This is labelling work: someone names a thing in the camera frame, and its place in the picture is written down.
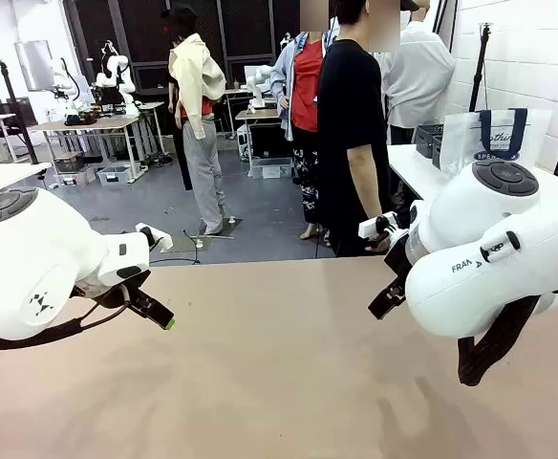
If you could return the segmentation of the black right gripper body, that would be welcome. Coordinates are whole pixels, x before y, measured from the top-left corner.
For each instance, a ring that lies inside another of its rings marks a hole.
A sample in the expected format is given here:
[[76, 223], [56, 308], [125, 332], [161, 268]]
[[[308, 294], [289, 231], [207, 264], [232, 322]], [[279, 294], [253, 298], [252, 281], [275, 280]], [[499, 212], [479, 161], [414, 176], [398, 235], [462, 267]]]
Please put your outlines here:
[[406, 243], [409, 238], [407, 229], [397, 229], [389, 236], [390, 246], [384, 261], [386, 265], [397, 275], [397, 279], [392, 283], [393, 287], [404, 288], [408, 273], [412, 269], [406, 253]]

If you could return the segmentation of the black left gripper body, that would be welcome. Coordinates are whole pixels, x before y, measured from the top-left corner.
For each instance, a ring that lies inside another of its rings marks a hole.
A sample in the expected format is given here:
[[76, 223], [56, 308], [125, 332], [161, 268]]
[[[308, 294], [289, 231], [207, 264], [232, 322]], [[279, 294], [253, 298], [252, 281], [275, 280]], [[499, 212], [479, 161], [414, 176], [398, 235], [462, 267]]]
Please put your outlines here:
[[94, 298], [94, 302], [106, 309], [130, 307], [137, 298], [139, 286], [133, 281], [124, 281], [111, 287], [106, 293]]

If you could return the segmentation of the person's right hand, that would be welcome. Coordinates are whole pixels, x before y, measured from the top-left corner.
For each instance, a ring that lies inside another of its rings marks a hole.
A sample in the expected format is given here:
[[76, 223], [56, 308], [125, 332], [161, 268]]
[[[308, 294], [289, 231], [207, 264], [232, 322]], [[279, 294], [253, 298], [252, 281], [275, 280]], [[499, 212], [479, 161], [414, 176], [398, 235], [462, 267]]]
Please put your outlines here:
[[384, 232], [376, 237], [368, 238], [365, 250], [373, 253], [385, 253], [391, 245], [391, 237]]

